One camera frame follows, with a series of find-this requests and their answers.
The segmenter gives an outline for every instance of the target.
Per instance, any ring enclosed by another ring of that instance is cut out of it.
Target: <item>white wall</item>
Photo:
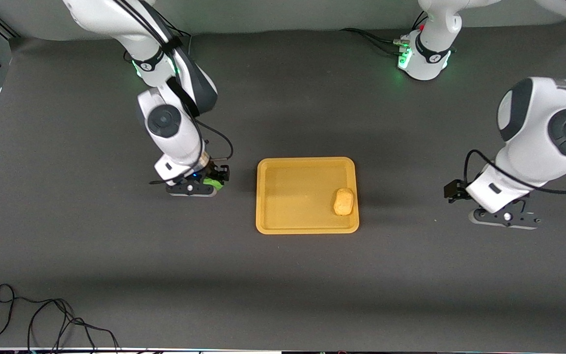
[[[416,0],[157,0],[176,27],[198,33],[270,30],[403,29],[420,12]],[[462,11],[467,27],[540,25],[561,18],[533,0],[503,0]],[[76,25],[60,0],[0,0],[0,17],[23,36],[99,38]]]

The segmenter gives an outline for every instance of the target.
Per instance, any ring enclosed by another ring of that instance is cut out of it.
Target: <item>yellow tray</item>
[[[359,227],[355,164],[348,157],[264,159],[256,175],[256,228],[262,234],[349,234]],[[355,195],[350,215],[333,211],[339,188]]]

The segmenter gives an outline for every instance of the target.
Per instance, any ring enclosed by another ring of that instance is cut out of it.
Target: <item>cable connector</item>
[[[409,40],[408,39],[395,39],[395,40],[393,40],[393,44],[398,45],[399,47],[409,48]]]

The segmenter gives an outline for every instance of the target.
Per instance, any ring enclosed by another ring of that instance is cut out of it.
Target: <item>yellow food item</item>
[[[349,215],[353,211],[353,191],[350,188],[340,188],[335,193],[333,211],[339,216]]]

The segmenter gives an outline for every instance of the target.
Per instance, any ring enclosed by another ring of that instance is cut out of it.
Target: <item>table surface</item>
[[[473,202],[442,196],[468,150],[503,146],[506,90],[566,78],[566,23],[465,29],[454,45],[445,72],[418,82],[353,33],[196,36],[193,57],[220,92],[202,121],[235,157],[216,197],[185,199],[147,184],[160,152],[119,43],[13,42],[0,283],[67,299],[124,347],[566,352],[566,196],[533,194],[536,231],[471,224]],[[357,168],[357,232],[258,233],[261,159],[339,155]],[[0,347],[25,345],[35,309],[18,304]],[[38,345],[51,347],[60,321],[38,316]],[[67,345],[88,346],[82,331]]]

